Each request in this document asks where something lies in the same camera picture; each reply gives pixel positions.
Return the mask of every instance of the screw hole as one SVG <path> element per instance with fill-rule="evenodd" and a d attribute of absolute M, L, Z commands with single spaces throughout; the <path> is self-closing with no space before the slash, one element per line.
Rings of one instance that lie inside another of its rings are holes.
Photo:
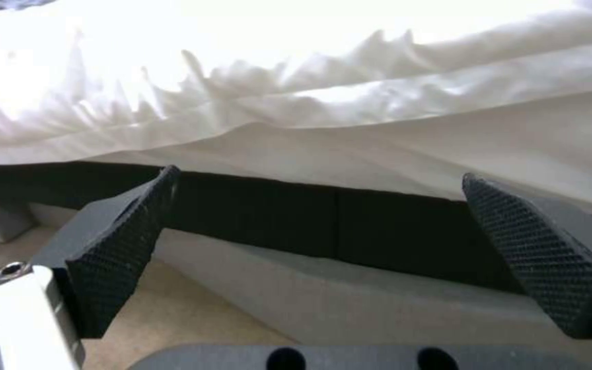
<path fill-rule="evenodd" d="M 305 358 L 293 348 L 279 348 L 266 360 L 266 370 L 305 370 Z"/>
<path fill-rule="evenodd" d="M 22 262 L 9 263 L 8 265 L 4 266 L 0 270 L 0 274 L 2 276 L 9 276 L 12 274 L 17 274 L 17 272 L 19 272 L 23 266 L 24 266 L 24 263 L 22 263 Z"/>
<path fill-rule="evenodd" d="M 458 370 L 454 358 L 436 347 L 422 349 L 417 354 L 419 370 Z"/>

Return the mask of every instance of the rubber pad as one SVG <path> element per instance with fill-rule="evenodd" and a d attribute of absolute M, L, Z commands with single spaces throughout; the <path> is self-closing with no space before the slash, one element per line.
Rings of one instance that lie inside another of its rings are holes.
<path fill-rule="evenodd" d="M 88 204 L 31 260 L 54 271 L 80 337 L 101 338 L 136 289 L 178 176 L 169 166 L 151 182 Z"/>
<path fill-rule="evenodd" d="M 592 339 L 592 216 L 472 174 L 463 191 L 526 292 L 567 335 Z"/>

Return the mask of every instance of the floor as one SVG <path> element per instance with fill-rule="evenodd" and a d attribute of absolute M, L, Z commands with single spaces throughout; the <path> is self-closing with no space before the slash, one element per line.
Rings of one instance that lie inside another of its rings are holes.
<path fill-rule="evenodd" d="M 0 266 L 28 260 L 54 231 L 38 227 L 0 244 Z M 104 338 L 84 340 L 84 368 L 127 368 L 158 349 L 187 343 L 280 345 L 292 341 L 172 267 L 152 260 Z"/>

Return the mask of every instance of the black bed frame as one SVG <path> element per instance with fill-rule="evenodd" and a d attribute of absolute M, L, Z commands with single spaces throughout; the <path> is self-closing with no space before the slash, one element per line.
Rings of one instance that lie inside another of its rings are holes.
<path fill-rule="evenodd" d="M 158 169 L 96 162 L 0 166 L 0 199 L 80 209 L 149 181 Z M 463 201 L 182 172 L 168 227 L 522 293 Z"/>

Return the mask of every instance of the white fabric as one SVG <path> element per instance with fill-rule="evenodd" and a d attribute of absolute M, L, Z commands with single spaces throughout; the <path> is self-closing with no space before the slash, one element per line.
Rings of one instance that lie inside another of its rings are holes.
<path fill-rule="evenodd" d="M 252 122 L 360 126 L 592 91 L 592 1 L 299 2 L 408 14 L 359 18 L 136 3 L 0 12 L 0 164 L 146 150 Z"/>
<path fill-rule="evenodd" d="M 217 138 L 90 161 L 463 199 L 472 171 L 592 213 L 592 93 L 356 128 L 254 124 Z"/>
<path fill-rule="evenodd" d="M 244 15 L 260 2 L 1 11 L 0 164 L 176 162 L 451 199 L 472 170 L 592 209 L 592 0 Z"/>

